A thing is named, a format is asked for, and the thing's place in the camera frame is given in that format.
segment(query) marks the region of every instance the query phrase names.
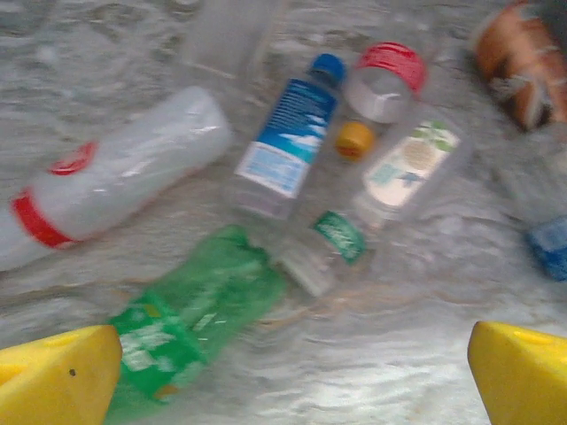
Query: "yellow plastic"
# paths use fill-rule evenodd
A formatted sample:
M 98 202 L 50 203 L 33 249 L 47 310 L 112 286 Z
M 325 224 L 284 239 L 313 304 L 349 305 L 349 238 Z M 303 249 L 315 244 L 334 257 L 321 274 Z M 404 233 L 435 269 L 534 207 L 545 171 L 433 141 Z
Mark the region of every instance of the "yellow plastic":
M 113 326 L 0 350 L 0 424 L 100 425 L 120 375 Z
M 469 364 L 493 425 L 567 424 L 567 339 L 480 321 Z
M 374 132 L 359 121 L 349 121 L 335 141 L 335 149 L 343 158 L 356 162 L 374 148 Z

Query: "clear plastic bottle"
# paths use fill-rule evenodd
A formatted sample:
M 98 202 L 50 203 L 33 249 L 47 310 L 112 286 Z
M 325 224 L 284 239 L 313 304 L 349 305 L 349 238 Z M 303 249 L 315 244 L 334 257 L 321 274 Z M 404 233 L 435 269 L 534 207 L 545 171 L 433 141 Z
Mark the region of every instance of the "clear plastic bottle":
M 354 161 L 419 98 L 440 39 L 432 14 L 401 12 L 388 15 L 373 37 L 349 72 L 343 89 L 346 123 L 335 141 L 339 154 Z
M 0 208 L 0 271 L 117 226 L 184 176 L 214 162 L 232 141 L 218 103 L 195 86 L 100 141 L 84 144 L 37 173 Z
M 515 145 L 500 155 L 495 174 L 542 266 L 557 281 L 567 281 L 567 124 L 549 124 Z
M 225 197 L 237 210 L 287 220 L 338 105 L 343 62 L 330 54 L 291 79 L 232 175 Z
M 295 228 L 279 253 L 284 272 L 315 297 L 367 265 L 388 221 L 411 219 L 472 145 L 437 110 L 420 104 L 346 178 L 337 208 Z

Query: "bottle cap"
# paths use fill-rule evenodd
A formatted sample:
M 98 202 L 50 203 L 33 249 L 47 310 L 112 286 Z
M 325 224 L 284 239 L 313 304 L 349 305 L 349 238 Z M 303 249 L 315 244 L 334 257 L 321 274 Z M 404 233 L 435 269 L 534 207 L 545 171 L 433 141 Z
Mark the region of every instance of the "bottle cap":
M 358 161 L 374 148 L 374 132 L 359 121 L 349 121 L 340 130 L 335 149 L 340 156 Z
M 346 77 L 346 66 L 343 61 L 329 53 L 319 55 L 311 65 L 311 71 L 319 71 L 329 75 L 336 85 L 339 85 Z

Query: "crushed plastic bottle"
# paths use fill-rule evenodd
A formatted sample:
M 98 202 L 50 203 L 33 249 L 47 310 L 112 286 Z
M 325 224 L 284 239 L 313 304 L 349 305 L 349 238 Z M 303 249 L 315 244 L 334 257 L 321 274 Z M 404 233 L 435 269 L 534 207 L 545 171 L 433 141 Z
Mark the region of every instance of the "crushed plastic bottle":
M 232 140 L 217 102 L 204 89 L 190 87 L 100 142 L 85 143 L 0 209 L 0 271 L 118 225 L 215 161 Z
M 287 220 L 297 204 L 338 105 L 343 62 L 315 59 L 291 79 L 225 189 L 229 205 L 262 218 Z
M 494 173 L 512 197 L 543 268 L 567 281 L 567 124 L 549 124 L 514 145 L 500 155 Z
M 133 421 L 167 405 L 238 331 L 270 310 L 284 285 L 243 228 L 227 226 L 203 239 L 184 264 L 110 320 L 123 356 L 105 423 Z
M 335 146 L 358 161 L 388 126 L 402 120 L 427 82 L 427 66 L 439 48 L 436 20 L 393 12 L 349 72 L 344 86 L 347 122 Z
M 352 169 L 335 209 L 310 228 L 291 229 L 277 255 L 280 267 L 315 297 L 361 272 L 382 228 L 413 218 L 471 148 L 449 118 L 419 105 L 384 136 L 380 149 Z

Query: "white bottle label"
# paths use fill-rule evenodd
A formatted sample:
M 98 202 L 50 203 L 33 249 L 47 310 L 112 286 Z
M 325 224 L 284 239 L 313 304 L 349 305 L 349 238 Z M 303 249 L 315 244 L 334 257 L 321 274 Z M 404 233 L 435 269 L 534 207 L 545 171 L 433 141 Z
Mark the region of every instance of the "white bottle label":
M 440 121 L 423 121 L 363 176 L 366 190 L 389 207 L 402 207 L 461 140 Z

